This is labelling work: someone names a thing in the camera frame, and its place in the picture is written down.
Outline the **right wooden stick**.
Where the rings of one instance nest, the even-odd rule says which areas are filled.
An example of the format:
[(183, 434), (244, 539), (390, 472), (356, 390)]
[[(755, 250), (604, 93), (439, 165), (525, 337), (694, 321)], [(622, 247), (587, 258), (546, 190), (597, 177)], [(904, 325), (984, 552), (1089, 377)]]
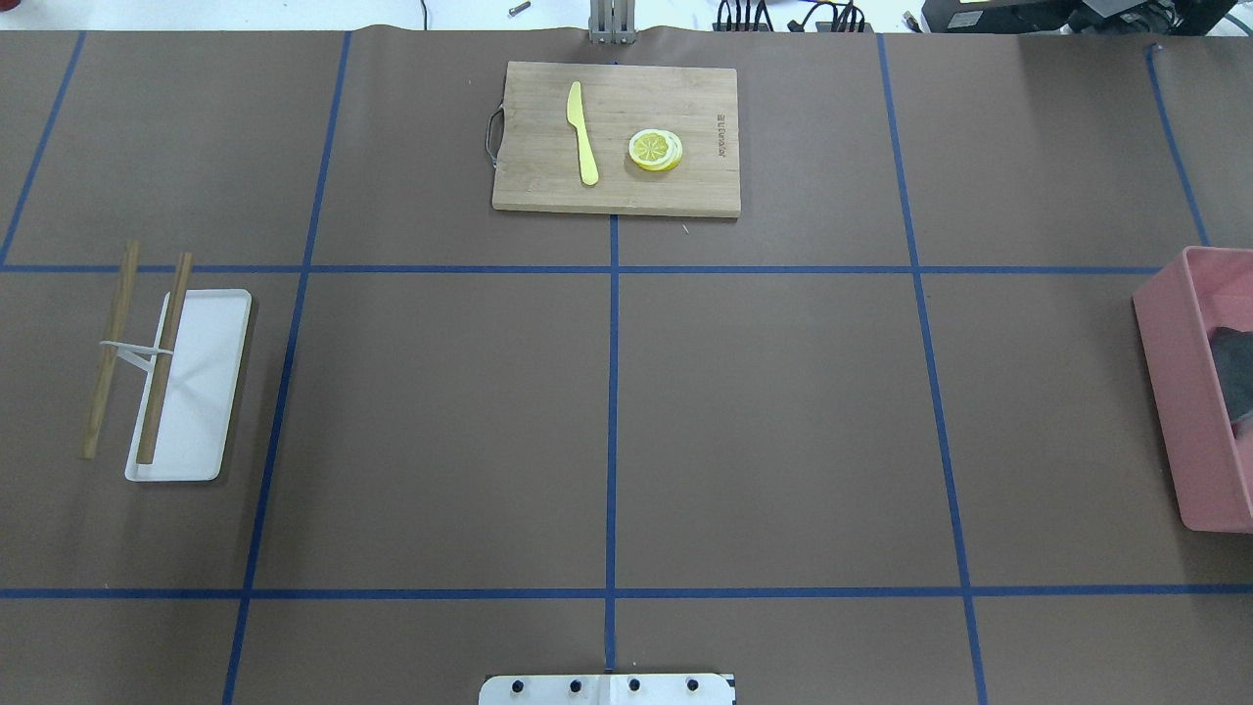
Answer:
[(138, 275), (142, 245), (138, 240), (128, 240), (122, 263), (119, 265), (119, 278), (114, 287), (112, 303), (107, 321), (107, 331), (98, 344), (99, 357), (96, 376), (88, 407), (88, 419), (84, 433), (81, 433), (80, 458), (93, 460), (96, 455), (96, 446), (100, 438), (100, 430), (107, 419), (107, 404), (112, 396), (112, 381), (114, 367), (117, 367), (117, 347), (120, 341), (132, 308), (133, 291)]

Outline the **white rack crossbar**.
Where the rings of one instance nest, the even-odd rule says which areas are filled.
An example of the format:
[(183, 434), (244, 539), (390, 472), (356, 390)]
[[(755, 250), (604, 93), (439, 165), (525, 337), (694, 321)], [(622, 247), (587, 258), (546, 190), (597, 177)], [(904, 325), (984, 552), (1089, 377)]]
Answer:
[(153, 371), (157, 369), (158, 361), (169, 362), (173, 357), (172, 351), (157, 347), (140, 347), (122, 343), (122, 341), (100, 341), (99, 346), (112, 349), (117, 358), (138, 367), (138, 369), (145, 371), (148, 374), (152, 374)]

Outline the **white rectangular tray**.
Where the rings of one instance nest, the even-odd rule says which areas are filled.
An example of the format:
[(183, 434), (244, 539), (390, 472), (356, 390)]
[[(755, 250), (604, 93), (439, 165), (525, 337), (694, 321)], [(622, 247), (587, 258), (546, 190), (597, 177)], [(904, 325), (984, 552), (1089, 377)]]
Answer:
[(137, 465), (152, 374), (145, 373), (124, 476), (132, 482), (209, 482), (219, 476), (254, 298), (188, 291), (152, 465)]

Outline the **left wooden stick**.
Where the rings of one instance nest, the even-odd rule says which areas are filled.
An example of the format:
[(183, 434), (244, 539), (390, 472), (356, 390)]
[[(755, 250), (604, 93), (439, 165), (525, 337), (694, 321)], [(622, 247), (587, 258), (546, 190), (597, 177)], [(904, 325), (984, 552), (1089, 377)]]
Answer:
[(153, 353), (152, 387), (149, 387), (140, 438), (137, 446), (137, 465), (152, 465), (154, 455), (157, 455), (157, 442), (160, 438), (162, 408), (165, 403), (165, 393), (168, 393), (175, 338), (178, 338), (179, 327), (182, 326), (182, 313), (185, 306), (185, 296), (193, 265), (194, 258), (190, 253), (183, 253), (175, 263), (174, 282), (170, 286), (168, 301), (165, 301), (164, 316), (162, 317), (160, 343), (157, 344), (158, 352)]

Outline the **bamboo cutting board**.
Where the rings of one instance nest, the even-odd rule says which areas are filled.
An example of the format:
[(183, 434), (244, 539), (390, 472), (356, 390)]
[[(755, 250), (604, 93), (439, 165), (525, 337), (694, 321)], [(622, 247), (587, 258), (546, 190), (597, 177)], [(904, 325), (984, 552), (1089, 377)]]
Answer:
[[(596, 187), (583, 187), (568, 90), (581, 81)], [(734, 69), (507, 64), (492, 208), (734, 219), (742, 212), (739, 81)], [(637, 131), (677, 133), (683, 160), (648, 172), (632, 163)]]

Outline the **pink plastic bin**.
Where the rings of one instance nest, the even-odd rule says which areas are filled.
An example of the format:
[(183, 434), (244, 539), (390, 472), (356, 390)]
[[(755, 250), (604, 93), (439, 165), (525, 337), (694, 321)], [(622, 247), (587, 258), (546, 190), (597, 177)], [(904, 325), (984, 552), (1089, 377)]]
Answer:
[(1218, 327), (1250, 331), (1252, 253), (1189, 245), (1133, 294), (1183, 523), (1249, 533), (1250, 432), (1235, 432), (1210, 353)]

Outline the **wooden stick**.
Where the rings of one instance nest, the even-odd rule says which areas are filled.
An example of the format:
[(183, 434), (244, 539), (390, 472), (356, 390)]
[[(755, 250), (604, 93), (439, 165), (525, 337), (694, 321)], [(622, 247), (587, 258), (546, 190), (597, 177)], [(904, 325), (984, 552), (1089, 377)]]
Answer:
[(107, 419), (107, 404), (112, 396), (112, 381), (114, 367), (117, 367), (117, 347), (120, 341), (132, 308), (133, 291), (138, 275), (142, 245), (138, 240), (128, 240), (122, 263), (119, 265), (119, 278), (114, 287), (112, 303), (107, 321), (107, 331), (98, 344), (99, 357), (96, 376), (88, 407), (88, 419), (84, 433), (81, 433), (80, 458), (93, 460), (96, 455), (96, 446), (100, 438), (100, 430)]
[(165, 393), (168, 393), (175, 338), (178, 338), (179, 327), (182, 326), (182, 313), (185, 306), (185, 296), (193, 265), (194, 258), (190, 253), (183, 253), (175, 263), (174, 282), (170, 286), (168, 301), (165, 301), (164, 316), (162, 317), (160, 343), (157, 344), (158, 352), (153, 353), (152, 387), (149, 387), (140, 438), (137, 446), (137, 465), (152, 465), (154, 455), (157, 455), (157, 442), (160, 438), (162, 408), (165, 403)]

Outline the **yellow plastic knife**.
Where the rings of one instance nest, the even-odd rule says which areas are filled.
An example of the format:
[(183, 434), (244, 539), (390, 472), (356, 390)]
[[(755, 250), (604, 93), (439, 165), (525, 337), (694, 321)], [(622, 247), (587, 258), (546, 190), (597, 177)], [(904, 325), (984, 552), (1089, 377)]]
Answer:
[(576, 134), (580, 182), (583, 187), (596, 187), (600, 175), (596, 159), (594, 153), (591, 153), (591, 144), (589, 139), (589, 130), (586, 130), (586, 116), (583, 111), (581, 96), (581, 81), (573, 81), (568, 90), (568, 109), (565, 109), (565, 116), (568, 116), (568, 125), (573, 126), (573, 131)]

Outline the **dark grey cloth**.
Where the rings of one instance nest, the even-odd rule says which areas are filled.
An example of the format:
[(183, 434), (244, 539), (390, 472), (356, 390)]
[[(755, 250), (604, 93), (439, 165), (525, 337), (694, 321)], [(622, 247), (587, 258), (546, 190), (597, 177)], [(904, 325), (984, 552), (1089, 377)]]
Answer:
[(1218, 326), (1209, 339), (1225, 413), (1237, 438), (1250, 430), (1252, 418), (1252, 333)]

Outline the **aluminium frame post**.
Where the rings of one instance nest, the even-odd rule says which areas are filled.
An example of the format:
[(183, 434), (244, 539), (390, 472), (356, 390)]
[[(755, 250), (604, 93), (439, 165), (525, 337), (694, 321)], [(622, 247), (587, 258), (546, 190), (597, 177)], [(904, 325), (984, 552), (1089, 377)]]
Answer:
[(595, 45), (629, 45), (637, 41), (634, 0), (591, 0), (589, 40)]

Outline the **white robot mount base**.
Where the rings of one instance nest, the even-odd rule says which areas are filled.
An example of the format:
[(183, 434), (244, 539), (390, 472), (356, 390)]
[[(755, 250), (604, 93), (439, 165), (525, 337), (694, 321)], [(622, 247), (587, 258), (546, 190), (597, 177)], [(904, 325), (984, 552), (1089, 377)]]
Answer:
[(736, 704), (732, 675), (717, 672), (497, 675), (479, 704)]

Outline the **yellow lemon slices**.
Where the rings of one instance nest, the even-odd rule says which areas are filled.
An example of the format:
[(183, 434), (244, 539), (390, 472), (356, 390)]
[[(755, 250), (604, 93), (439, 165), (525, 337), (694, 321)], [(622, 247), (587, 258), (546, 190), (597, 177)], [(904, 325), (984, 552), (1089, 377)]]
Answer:
[(645, 128), (637, 131), (626, 144), (626, 155), (643, 170), (664, 172), (675, 169), (683, 160), (683, 143), (677, 133)]

